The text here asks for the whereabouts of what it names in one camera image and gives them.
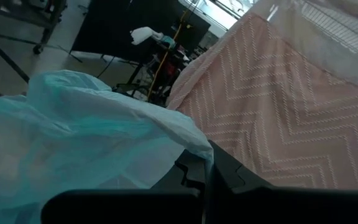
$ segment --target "plastic bag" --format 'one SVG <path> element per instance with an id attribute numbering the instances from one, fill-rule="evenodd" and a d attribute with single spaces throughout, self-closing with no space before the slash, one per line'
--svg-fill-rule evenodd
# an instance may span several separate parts
<path id="1" fill-rule="evenodd" d="M 358 0 L 258 0 L 250 11 L 310 62 L 358 85 Z"/>
<path id="2" fill-rule="evenodd" d="M 150 188 L 184 148 L 213 159 L 205 135 L 179 112 L 83 73 L 37 75 L 27 96 L 0 98 L 0 223 L 23 212 L 39 222 L 42 203 L 70 189 Z"/>

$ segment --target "light blue plastic sheet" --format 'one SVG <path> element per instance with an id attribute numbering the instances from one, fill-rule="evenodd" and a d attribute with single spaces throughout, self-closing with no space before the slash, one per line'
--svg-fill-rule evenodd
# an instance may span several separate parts
<path id="1" fill-rule="evenodd" d="M 71 189 L 147 189 L 184 148 L 213 161 L 185 115 L 111 92 L 95 77 L 49 72 L 0 98 L 0 223 L 39 223 Z"/>

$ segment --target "fabric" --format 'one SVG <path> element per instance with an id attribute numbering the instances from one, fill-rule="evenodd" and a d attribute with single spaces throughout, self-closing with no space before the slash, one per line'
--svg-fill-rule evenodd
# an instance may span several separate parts
<path id="1" fill-rule="evenodd" d="M 182 72 L 168 108 L 272 184 L 358 189 L 358 86 L 256 14 Z"/>

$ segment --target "wheel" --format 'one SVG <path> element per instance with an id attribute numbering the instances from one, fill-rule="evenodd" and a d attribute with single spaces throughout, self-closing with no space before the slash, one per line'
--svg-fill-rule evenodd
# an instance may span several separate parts
<path id="1" fill-rule="evenodd" d="M 39 55 L 44 51 L 44 48 L 41 45 L 36 45 L 32 51 L 34 54 Z"/>

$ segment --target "zigzag pattern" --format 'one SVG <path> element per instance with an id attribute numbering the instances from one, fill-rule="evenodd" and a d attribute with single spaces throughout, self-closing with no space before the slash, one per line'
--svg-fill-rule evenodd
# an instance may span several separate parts
<path id="1" fill-rule="evenodd" d="M 171 97 L 169 108 L 273 184 L 358 189 L 358 87 L 256 15 L 183 71 Z"/>

